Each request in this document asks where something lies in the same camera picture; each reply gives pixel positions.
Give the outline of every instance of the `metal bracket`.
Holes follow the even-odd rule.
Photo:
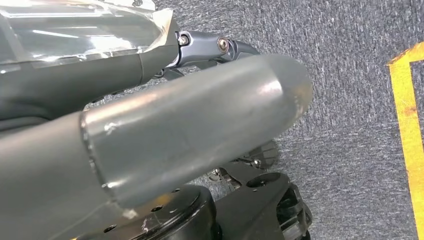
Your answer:
[[[216,35],[200,31],[180,31],[175,33],[179,53],[177,58],[163,71],[162,77],[173,80],[182,77],[183,74],[166,74],[177,68],[196,66],[201,70],[245,58],[260,53],[251,45],[240,41],[228,39],[222,35]]]

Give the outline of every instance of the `protective plastic film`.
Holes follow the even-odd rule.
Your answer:
[[[0,0],[0,73],[147,52],[166,43],[172,14],[97,0]]]

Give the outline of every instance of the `hex bolt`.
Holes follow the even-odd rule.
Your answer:
[[[184,46],[189,44],[189,38],[186,35],[181,35],[178,37],[178,45]]]
[[[218,48],[222,53],[228,52],[228,48],[230,47],[228,43],[228,39],[226,37],[219,37],[218,38]]]

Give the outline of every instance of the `yellow line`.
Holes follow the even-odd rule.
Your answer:
[[[389,63],[409,191],[420,240],[424,240],[424,149],[410,63],[422,60],[424,42],[406,50]]]

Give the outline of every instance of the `floor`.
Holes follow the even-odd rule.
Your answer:
[[[161,0],[156,6],[174,9],[183,30],[224,34],[307,66],[314,100],[277,139],[281,161],[274,168],[294,180],[311,208],[312,239],[418,239],[388,63],[424,41],[423,0]],[[412,63],[411,72],[420,116],[424,61]],[[209,187],[216,198],[224,194]]]

